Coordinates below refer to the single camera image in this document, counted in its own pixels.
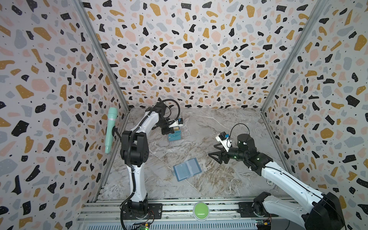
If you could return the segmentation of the blue leather card holder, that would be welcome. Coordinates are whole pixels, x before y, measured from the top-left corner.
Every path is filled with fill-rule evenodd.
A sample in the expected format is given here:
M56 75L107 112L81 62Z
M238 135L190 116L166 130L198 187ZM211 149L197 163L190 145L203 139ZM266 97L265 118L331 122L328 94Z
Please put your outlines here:
M173 167L178 182L202 173L202 169L196 158L189 159Z

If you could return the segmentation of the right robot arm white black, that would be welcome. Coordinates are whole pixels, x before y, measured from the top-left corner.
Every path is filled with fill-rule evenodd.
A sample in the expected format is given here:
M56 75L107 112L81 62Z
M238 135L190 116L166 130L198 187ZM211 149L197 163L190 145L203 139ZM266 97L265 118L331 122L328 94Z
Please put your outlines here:
M236 147L232 145L230 135L221 132L216 136L217 152L208 156L219 164L229 160L243 162L257 175L274 183L290 195L295 203L281 200L268 192L262 192L253 200L253 204L240 214L254 214L258 217L275 214L294 222L306 230L342 230L346 229L345 219L338 197L331 192L324 194L297 179L279 166L271 157L261 153L249 134L237 137Z

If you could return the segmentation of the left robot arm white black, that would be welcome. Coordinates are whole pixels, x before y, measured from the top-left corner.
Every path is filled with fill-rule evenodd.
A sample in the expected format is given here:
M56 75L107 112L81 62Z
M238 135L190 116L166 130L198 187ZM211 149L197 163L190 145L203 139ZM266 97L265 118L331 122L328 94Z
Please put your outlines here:
M130 195L122 204L123 216L131 213L135 218L143 219L148 215L148 193L145 188L145 163L149 157L148 135L158 126L169 127L165 117L166 104L157 103L146 110L143 118L131 130L121 135L121 158L128 169Z

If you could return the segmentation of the clear box with cards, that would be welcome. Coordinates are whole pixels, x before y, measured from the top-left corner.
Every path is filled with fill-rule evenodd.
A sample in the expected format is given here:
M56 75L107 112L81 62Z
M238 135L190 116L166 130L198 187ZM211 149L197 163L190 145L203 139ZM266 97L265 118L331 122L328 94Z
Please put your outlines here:
M182 139L182 131L181 131L181 134L175 134L175 133L168 134L167 139L168 139L168 141L181 140Z

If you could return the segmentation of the black microphone stand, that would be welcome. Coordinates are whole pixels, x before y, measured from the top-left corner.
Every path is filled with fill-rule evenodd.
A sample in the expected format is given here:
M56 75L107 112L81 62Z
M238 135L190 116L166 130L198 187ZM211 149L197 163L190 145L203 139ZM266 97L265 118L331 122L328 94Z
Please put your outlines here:
M121 135L119 134L118 128L116 126L113 126L112 128L112 136L117 136L121 140Z

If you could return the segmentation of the mint green microphone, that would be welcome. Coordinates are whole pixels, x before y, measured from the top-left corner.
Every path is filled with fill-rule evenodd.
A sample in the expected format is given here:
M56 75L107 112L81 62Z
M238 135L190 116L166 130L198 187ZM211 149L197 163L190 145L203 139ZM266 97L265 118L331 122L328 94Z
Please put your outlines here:
M115 127L116 119L118 116L118 109L110 107L107 115L107 128L105 135L105 153L109 154L113 143L113 128Z

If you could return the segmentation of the green push button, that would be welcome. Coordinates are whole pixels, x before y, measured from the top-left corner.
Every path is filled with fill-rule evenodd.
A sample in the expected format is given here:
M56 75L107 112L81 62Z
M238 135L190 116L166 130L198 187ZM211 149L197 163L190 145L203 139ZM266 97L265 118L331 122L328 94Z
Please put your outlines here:
M209 218L209 206L204 202L197 202L193 207L193 216L197 221L206 221Z

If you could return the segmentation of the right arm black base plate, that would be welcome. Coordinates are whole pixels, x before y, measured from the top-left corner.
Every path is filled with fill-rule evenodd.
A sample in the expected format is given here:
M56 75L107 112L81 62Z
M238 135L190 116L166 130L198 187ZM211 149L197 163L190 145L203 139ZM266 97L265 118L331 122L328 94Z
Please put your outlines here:
M266 211L263 202L239 202L237 212L242 218L269 218L278 217Z

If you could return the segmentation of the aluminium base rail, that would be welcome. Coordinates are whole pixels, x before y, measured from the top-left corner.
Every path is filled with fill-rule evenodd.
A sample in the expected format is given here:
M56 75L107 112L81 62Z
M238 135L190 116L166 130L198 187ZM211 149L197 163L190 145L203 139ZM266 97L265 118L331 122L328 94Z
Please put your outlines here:
M98 200L86 203L77 218L77 222L120 222L121 216L126 222L144 220L135 216L133 209L121 206L121 200ZM276 214L256 215L253 197L220 198L170 198L149 199L148 212L154 221L210 221L239 219L276 219Z

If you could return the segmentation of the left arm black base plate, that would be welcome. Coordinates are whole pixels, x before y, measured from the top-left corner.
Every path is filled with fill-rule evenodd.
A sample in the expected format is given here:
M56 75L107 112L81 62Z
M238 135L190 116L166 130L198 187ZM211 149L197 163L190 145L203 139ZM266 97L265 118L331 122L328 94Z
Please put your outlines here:
M148 216L154 219L161 219L163 211L162 203L143 203L128 202L124 205L120 213L120 219L123 220L143 220Z

